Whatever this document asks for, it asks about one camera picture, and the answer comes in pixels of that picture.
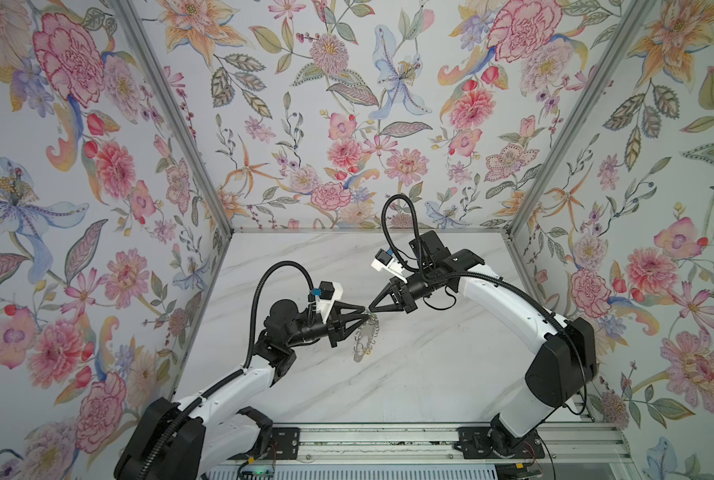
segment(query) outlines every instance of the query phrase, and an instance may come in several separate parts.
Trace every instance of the wire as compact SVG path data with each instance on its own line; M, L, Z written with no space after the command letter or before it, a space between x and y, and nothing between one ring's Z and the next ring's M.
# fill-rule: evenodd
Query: wire
M554 469L554 457L551 456L551 452L549 451L549 446L544 442L544 439L541 437L541 434L538 433L538 429L536 429L536 437L538 437L539 440L541 440L541 443L544 444L544 449L546 450L546 456L549 457L549 460L551 460L551 473L554 476L552 480L556 480L556 470Z

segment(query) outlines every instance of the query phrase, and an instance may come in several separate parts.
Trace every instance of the pink peony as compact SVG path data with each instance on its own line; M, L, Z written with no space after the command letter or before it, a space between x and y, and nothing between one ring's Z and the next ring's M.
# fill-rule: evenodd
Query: pink peony
M554 0L509 0L496 15L487 47L496 47L496 62L514 62L547 43L561 19Z
M477 127L492 115L495 106L491 92L484 89L467 91L453 106L450 122L456 128Z
M453 141L450 142L450 149L455 150L455 153L458 155L468 157L471 155L471 152L474 151L474 148L477 147L477 142L480 141L480 137L482 137L482 130L480 129L462 130L456 135Z
M329 182L320 185L312 192L312 203L323 210L337 210L342 206L349 205L352 201L352 191L344 189L341 184Z
M0 365L14 369L23 363L35 332L34 317L27 308L17 309L11 318L0 319Z
M576 264L587 270L597 271L600 269L602 259L607 253L607 244L598 236L585 235L573 245L573 255Z
M38 427L26 440L24 460L19 465L19 478L63 478L66 469L74 461L75 444L74 418L67 418L61 423L48 422Z
M290 187L300 194L310 194L320 183L317 171L311 165L294 170L290 174Z
M99 280L101 285L106 285L106 298L114 300L117 298L117 309L130 306L130 298L149 292L146 281L149 279L149 272L145 271L146 258L138 254L138 249L134 248L125 252L117 252L116 264L109 262L107 265L111 274L105 274Z
M538 150L525 150L517 144L508 144L498 155L491 155L485 161L489 168L485 179L488 181L508 178L538 157Z
M341 73L349 63L346 45L335 35L323 34L314 40L309 51L314 64L328 76Z
M109 373L103 382L90 385L75 424L79 449L93 453L112 436L120 424L126 394L125 381L116 372Z
M663 248L663 253L674 260L700 255L702 249L696 242L697 239L698 231L689 216L679 219L654 237L656 245Z
M36 60L64 100L69 95L87 108L103 90L103 62L87 30L63 13L42 15L42 32L33 35Z
M362 146L353 138L341 138L333 142L328 158L339 168L353 167L362 160Z
M157 208L154 207L154 200L149 195L149 188L146 187L143 180L138 180L136 187L130 192L130 208L132 216L141 224L146 223L144 217L151 216L157 211Z
M391 158L386 160L386 175L389 178L399 178L400 182L410 185L420 180L421 175L426 175L429 171L426 164L429 159L420 154L418 150L410 152L409 148L402 150L402 153L394 152Z
M357 121L354 116L347 117L346 115L333 114L330 116L330 139L349 138L357 129Z
M136 178L127 148L115 141L103 142L96 154L96 175L109 195L117 199L127 197Z
M655 248L635 248L629 262L629 280L645 293L666 293L678 280L677 265Z
M591 270L581 269L570 278L573 300L592 318L601 318L610 311L610 289L605 280Z
M703 408L714 414L714 350L710 335L701 330L698 336L690 332L677 334L676 343L663 339L661 357L669 360L670 392L685 394L685 400L693 407L698 406L698 394L703 399Z
M36 353L29 358L31 384L46 389L69 378L84 346L82 332L73 322L61 319L45 326L36 338Z
M178 165L168 168L166 172L169 187L165 197L178 205L178 211L184 215L189 209L189 200L192 198L189 168L186 166L186 161L181 159Z

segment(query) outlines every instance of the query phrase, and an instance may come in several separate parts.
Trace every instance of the marble tabletop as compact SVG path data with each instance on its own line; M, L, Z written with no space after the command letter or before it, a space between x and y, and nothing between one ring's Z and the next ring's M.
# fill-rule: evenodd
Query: marble tabletop
M394 234L405 251L411 234ZM467 248L504 279L521 287L499 234L442 233L451 252ZM370 266L378 233L264 233L232 238L216 287L189 353L175 398L189 395L236 370L245 358L250 304L261 274L280 260L303 264L315 285L344 287L343 302L367 305L388 281ZM303 276L277 270L258 308L258 331L276 300L302 308ZM441 291L429 302L449 305ZM379 315L380 333L370 356L353 360L354 341L332 349L325 340L296 349L298 359L272 389L249 404L275 422L474 422L493 417L524 376L530 352L493 315L464 298L445 312L419 303L411 314Z

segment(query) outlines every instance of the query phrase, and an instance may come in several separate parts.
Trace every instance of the floral wallpaper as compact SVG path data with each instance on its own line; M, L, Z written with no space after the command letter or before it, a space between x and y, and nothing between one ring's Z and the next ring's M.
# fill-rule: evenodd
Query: floral wallpaper
M714 0L662 0L516 242L643 478L714 480Z
M239 230L505 227L622 0L136 2ZM409 208L387 222L410 227Z
M111 477L227 244L105 0L0 0L0 480Z

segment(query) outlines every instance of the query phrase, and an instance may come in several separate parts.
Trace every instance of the black bracket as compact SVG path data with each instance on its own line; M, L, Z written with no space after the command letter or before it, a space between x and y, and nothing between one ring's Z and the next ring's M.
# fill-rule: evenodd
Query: black bracket
M453 448L464 454L466 460L476 460L483 458L502 458L493 451L493 441L488 434L490 427L459 427L458 442ZM499 452L506 458L532 459L533 453L536 458L544 458L544 443L538 439L536 431L528 433L520 443L506 453Z

